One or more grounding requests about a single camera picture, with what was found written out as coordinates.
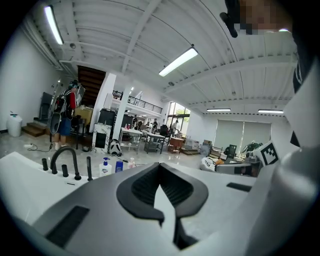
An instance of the faucet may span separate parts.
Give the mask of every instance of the faucet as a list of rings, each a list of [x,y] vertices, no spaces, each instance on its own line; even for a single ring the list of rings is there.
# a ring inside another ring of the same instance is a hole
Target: faucet
[[[73,166],[74,166],[74,172],[75,172],[74,179],[76,181],[80,181],[81,180],[81,176],[80,176],[79,171],[78,171],[77,155],[76,155],[75,150],[70,146],[63,146],[53,154],[51,162],[50,162],[50,169],[52,170],[52,174],[57,174],[58,173],[57,167],[56,167],[57,158],[63,151],[66,151],[66,150],[68,150],[68,151],[70,151],[72,153]]]

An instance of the bottle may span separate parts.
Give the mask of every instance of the bottle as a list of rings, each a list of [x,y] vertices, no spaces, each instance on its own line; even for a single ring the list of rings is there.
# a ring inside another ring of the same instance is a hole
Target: bottle
[[[104,162],[99,164],[100,177],[112,174],[112,165],[107,162],[107,160],[110,160],[110,158],[104,157],[103,159]]]
[[[133,157],[130,158],[130,161],[128,162],[128,169],[135,168],[135,159]]]
[[[123,170],[123,167],[124,167],[124,162],[122,161],[116,161],[116,164],[115,164],[115,172],[116,173],[119,173],[119,172],[122,172]]]

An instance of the balcony railing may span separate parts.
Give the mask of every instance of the balcony railing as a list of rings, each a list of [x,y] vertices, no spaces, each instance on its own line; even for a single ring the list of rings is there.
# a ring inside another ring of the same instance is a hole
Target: balcony railing
[[[113,91],[113,98],[115,98],[115,99],[118,99],[118,100],[121,101],[122,95],[123,95],[122,92],[118,92],[118,91],[115,91],[115,90]],[[151,103],[148,103],[146,101],[143,101],[143,100],[135,98],[135,97],[129,96],[128,103],[132,104],[132,105],[135,105],[135,106],[138,106],[138,107],[141,107],[141,108],[144,108],[146,110],[154,111],[156,113],[160,113],[161,114],[161,112],[162,112],[162,107],[153,105]]]

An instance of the fluorescent light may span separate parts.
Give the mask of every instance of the fluorescent light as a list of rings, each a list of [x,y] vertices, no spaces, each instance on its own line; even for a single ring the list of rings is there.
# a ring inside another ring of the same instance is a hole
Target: fluorescent light
[[[258,113],[263,113],[263,114],[283,114],[284,112],[282,110],[259,109]]]
[[[211,109],[207,109],[206,111],[208,111],[208,112],[230,112],[231,109],[230,108],[211,108]]]
[[[59,45],[63,45],[64,42],[63,42],[63,40],[61,38],[61,35],[59,33],[58,26],[57,26],[57,23],[56,23],[56,19],[55,19],[55,16],[54,16],[54,10],[53,10],[52,6],[49,5],[49,6],[45,7],[44,11],[45,11],[46,18],[47,18],[47,20],[49,22],[51,31],[52,31],[52,33],[54,35],[54,38],[55,38],[56,42]]]
[[[171,71],[175,70],[177,67],[181,66],[183,63],[187,62],[188,60],[192,59],[193,57],[197,56],[198,53],[195,50],[195,48],[190,48],[185,53],[180,55],[177,59],[175,59],[173,62],[171,62],[168,66],[166,66],[159,75],[162,77],[165,77],[168,75]]]

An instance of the window blind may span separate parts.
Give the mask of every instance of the window blind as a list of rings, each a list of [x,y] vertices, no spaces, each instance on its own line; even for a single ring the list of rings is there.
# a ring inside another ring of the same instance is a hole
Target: window blind
[[[236,152],[239,151],[243,136],[243,121],[225,121],[218,120],[213,146],[223,148],[223,151],[229,145],[236,145]]]
[[[244,122],[243,140],[241,152],[252,141],[267,143],[270,140],[271,124],[261,122]]]

